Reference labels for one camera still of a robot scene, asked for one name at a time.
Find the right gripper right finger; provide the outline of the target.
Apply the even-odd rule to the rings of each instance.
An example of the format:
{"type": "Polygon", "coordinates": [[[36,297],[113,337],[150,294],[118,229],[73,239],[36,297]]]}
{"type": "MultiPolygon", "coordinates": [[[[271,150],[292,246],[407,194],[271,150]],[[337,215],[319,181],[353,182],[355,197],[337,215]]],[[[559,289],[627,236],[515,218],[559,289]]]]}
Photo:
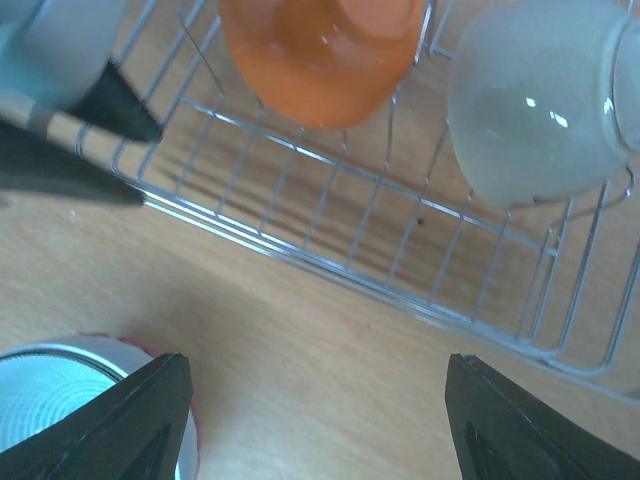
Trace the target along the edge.
{"type": "Polygon", "coordinates": [[[449,357],[445,404],[464,479],[637,479],[639,460],[476,356],[449,357]]]}

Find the orange white ceramic bowl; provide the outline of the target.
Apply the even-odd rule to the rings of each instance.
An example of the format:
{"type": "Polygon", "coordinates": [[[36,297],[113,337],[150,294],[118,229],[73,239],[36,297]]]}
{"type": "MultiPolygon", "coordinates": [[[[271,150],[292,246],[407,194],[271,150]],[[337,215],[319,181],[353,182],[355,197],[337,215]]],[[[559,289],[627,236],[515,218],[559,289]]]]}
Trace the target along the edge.
{"type": "Polygon", "coordinates": [[[414,62],[423,1],[232,0],[224,39],[246,84],[306,128],[346,129],[388,100],[414,62]]]}

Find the chrome wire dish rack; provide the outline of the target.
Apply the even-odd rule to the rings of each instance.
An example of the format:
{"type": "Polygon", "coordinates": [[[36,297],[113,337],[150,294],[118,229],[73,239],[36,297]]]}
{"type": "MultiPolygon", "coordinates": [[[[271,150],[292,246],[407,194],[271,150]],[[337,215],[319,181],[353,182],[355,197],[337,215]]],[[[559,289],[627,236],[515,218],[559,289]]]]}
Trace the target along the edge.
{"type": "Polygon", "coordinates": [[[639,400],[639,169],[583,196],[503,211],[454,157],[455,42],[486,1],[434,1],[417,62],[345,131],[290,122],[236,70],[214,1],[131,1],[114,47],[158,115],[148,146],[80,129],[152,207],[513,353],[639,400]]]}

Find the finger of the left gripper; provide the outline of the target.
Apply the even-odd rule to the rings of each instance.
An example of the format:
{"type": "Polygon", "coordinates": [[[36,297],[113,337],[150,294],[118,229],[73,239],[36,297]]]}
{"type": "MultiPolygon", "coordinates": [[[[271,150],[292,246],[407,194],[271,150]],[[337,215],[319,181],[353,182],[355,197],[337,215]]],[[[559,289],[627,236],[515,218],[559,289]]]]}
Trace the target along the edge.
{"type": "Polygon", "coordinates": [[[109,59],[93,86],[67,113],[127,140],[160,141],[164,129],[138,96],[118,65],[109,59]]]}
{"type": "Polygon", "coordinates": [[[141,206],[145,195],[106,168],[45,137],[1,121],[1,189],[141,206]]]}

